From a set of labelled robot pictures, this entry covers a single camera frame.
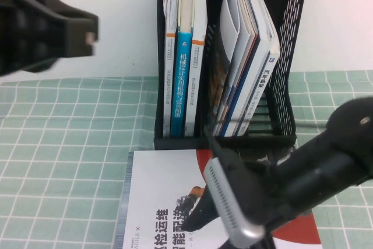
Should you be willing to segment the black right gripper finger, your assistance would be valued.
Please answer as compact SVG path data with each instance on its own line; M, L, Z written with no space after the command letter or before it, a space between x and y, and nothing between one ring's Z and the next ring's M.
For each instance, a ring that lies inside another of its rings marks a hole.
M185 210L189 211L185 230L200 230L219 217L207 185L193 187L185 199Z

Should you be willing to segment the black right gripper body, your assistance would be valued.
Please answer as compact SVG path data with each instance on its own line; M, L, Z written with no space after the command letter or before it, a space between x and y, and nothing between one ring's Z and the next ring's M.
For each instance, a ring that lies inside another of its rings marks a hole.
M233 194L244 217L260 226L282 226L294 219L294 209L276 189L267 166L254 163L249 169L244 162L233 163Z

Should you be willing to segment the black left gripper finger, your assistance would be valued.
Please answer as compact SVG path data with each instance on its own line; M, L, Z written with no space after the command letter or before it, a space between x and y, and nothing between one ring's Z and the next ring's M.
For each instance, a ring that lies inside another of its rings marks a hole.
M98 16L61 0L6 0L25 29L33 24L39 33L54 32L62 38L98 38Z
M60 58L89 57L94 53L92 44L50 46L43 42L20 40L1 45L1 76L17 71L42 72L50 69Z

